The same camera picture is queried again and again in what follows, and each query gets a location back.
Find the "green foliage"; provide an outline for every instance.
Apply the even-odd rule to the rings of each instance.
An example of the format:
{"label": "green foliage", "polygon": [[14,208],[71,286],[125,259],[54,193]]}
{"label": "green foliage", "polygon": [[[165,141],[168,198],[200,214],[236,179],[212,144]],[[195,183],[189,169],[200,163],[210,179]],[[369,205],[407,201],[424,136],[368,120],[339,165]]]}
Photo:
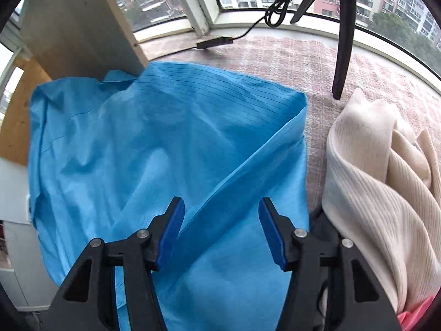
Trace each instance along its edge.
{"label": "green foliage", "polygon": [[404,47],[441,76],[441,52],[432,47],[427,37],[415,33],[399,16],[378,12],[373,14],[368,28]]}

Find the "pink cloth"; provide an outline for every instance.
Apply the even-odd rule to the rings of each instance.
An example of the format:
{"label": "pink cloth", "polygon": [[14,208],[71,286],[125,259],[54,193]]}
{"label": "pink cloth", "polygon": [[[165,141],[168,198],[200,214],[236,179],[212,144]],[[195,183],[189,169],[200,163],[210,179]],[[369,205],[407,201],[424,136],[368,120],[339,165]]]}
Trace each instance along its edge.
{"label": "pink cloth", "polygon": [[420,320],[421,316],[427,311],[436,295],[430,296],[425,299],[423,303],[418,306],[413,312],[406,311],[398,315],[398,321],[401,324],[402,331],[410,331],[413,326]]}

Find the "striped blue fabric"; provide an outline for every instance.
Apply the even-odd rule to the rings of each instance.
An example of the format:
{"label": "striped blue fabric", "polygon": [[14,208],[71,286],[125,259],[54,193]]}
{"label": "striped blue fabric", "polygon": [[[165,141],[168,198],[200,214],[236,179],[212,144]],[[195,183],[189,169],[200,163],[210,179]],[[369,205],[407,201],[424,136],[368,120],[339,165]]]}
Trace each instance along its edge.
{"label": "striped blue fabric", "polygon": [[[66,78],[30,106],[29,187],[51,278],[61,284],[87,242],[127,238],[175,195],[186,214],[154,282],[167,327],[274,330],[290,275],[259,224],[271,197],[308,229],[306,96],[212,67],[155,62],[138,78]],[[122,269],[122,330],[129,330]]]}

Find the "beige garment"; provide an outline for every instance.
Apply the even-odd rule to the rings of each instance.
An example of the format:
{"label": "beige garment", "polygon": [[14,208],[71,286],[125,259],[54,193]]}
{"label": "beige garment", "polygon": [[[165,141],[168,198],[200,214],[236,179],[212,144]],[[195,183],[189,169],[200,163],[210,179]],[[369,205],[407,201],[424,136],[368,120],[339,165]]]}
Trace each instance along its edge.
{"label": "beige garment", "polygon": [[356,89],[333,124],[323,210],[352,239],[396,313],[441,286],[441,179],[427,130],[418,137],[396,105]]}

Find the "black cable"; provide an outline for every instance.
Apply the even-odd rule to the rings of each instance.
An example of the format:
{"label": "black cable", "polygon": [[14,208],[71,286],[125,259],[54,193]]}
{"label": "black cable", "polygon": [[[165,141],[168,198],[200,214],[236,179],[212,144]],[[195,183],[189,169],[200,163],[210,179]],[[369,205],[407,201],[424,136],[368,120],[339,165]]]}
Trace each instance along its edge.
{"label": "black cable", "polygon": [[[198,42],[196,44],[196,46],[184,48],[183,50],[178,50],[178,51],[166,53],[165,55],[161,55],[161,56],[152,58],[150,61],[154,61],[155,59],[162,58],[165,56],[174,55],[176,53],[192,50],[194,48],[197,48],[198,50],[200,50],[200,49],[205,49],[205,48],[210,48],[210,47],[232,44],[233,41],[235,41],[239,38],[245,37],[262,20],[265,20],[265,23],[268,27],[271,27],[271,28],[279,27],[282,24],[283,20],[285,19],[290,2],[291,2],[291,0],[275,0],[271,4],[271,6],[265,10],[265,14],[260,19],[258,19],[255,23],[253,23],[251,25],[251,27],[240,36],[237,36],[237,37],[228,37],[228,36],[215,37],[213,39],[208,39],[206,41]],[[273,16],[273,14],[279,15],[279,18],[277,19],[277,21],[275,23],[271,22],[271,17]]]}

